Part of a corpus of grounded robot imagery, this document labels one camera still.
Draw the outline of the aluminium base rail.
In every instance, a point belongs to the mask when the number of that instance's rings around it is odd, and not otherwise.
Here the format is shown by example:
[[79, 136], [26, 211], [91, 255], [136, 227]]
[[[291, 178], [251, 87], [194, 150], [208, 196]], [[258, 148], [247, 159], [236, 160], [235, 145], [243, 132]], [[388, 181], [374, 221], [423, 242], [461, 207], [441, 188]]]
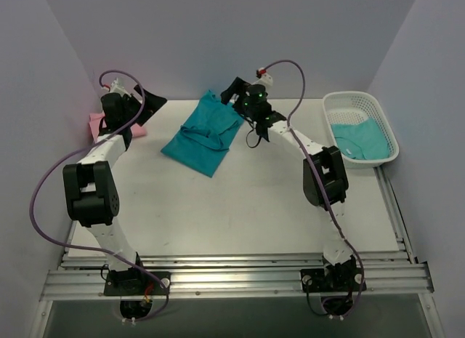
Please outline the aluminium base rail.
[[[70, 258], [46, 277], [42, 300], [104, 299], [101, 257]], [[316, 254], [243, 257], [146, 257], [149, 270], [171, 273], [173, 299], [296, 297], [300, 271], [322, 266]], [[433, 291], [428, 267], [405, 252], [370, 254], [364, 259], [366, 294], [423, 294]]]

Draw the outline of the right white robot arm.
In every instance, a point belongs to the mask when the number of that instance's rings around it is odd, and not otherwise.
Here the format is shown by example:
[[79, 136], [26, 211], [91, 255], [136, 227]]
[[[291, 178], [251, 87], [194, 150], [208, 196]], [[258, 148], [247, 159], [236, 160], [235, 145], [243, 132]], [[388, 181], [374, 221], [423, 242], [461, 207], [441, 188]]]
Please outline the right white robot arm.
[[330, 265], [322, 272], [323, 280], [329, 288], [339, 289], [349, 280], [342, 264], [355, 255], [341, 224], [349, 188], [341, 152], [295, 130], [289, 118], [272, 109], [266, 86], [262, 81], [250, 84], [237, 77], [221, 93], [221, 102], [233, 101], [233, 109], [252, 124], [260, 142], [272, 143], [302, 162], [303, 193], [320, 210], [323, 259]]

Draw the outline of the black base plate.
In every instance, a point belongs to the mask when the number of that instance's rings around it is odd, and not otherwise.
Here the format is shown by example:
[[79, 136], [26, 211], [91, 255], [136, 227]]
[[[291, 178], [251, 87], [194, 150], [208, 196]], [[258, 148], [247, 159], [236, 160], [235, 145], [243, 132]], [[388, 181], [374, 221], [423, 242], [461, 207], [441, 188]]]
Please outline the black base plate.
[[170, 283], [171, 273], [167, 271], [150, 271], [148, 275], [135, 269], [110, 270], [103, 294], [107, 297], [165, 295], [169, 293]]
[[319, 267], [300, 270], [302, 290], [309, 293], [358, 291], [360, 270]]

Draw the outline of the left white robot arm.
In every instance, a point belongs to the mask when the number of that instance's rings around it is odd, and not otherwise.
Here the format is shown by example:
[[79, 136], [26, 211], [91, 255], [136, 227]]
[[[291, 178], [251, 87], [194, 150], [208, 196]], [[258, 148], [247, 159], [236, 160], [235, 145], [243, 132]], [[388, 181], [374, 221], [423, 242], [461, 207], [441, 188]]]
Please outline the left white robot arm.
[[112, 167], [132, 142], [132, 126], [144, 125], [166, 103], [136, 85], [138, 100], [122, 86], [111, 86], [101, 97], [103, 116], [97, 122], [97, 146], [78, 163], [63, 167], [68, 215], [86, 228], [105, 251], [109, 270], [121, 273], [121, 286], [138, 294], [147, 283], [138, 253], [130, 246], [118, 221], [120, 201]]

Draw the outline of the light teal t shirt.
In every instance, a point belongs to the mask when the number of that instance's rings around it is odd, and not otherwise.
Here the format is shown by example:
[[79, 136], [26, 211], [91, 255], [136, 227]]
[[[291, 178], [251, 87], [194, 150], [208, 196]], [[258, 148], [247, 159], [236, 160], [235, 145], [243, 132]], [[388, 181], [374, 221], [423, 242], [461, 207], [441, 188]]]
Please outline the light teal t shirt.
[[359, 124], [332, 124], [339, 150], [348, 158], [373, 161], [389, 158], [389, 144], [378, 124], [369, 118]]

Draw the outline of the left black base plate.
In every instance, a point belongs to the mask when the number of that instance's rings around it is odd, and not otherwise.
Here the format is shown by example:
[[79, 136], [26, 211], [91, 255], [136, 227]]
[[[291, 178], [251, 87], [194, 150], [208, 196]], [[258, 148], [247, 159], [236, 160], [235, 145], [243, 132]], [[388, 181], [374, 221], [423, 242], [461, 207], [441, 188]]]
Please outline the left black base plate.
[[170, 283], [171, 273], [167, 271], [150, 271], [148, 275], [135, 269], [110, 270], [103, 294], [107, 297], [165, 295], [169, 293]]

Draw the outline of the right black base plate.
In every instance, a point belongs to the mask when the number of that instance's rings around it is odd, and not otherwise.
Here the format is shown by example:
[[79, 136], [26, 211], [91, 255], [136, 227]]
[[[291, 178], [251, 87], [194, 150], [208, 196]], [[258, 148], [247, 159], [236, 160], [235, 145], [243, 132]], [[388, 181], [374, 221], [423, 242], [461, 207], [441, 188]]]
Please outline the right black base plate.
[[309, 293], [358, 291], [360, 270], [319, 267], [300, 270], [302, 290]]

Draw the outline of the white plastic basket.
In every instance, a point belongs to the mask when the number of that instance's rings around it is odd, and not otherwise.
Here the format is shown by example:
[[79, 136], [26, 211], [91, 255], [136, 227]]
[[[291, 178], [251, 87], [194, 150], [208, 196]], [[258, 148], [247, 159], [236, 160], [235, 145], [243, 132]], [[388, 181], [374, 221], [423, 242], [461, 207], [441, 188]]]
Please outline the white plastic basket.
[[400, 152], [378, 100], [365, 92], [332, 92], [323, 98], [328, 136], [348, 169], [367, 169], [394, 161]]

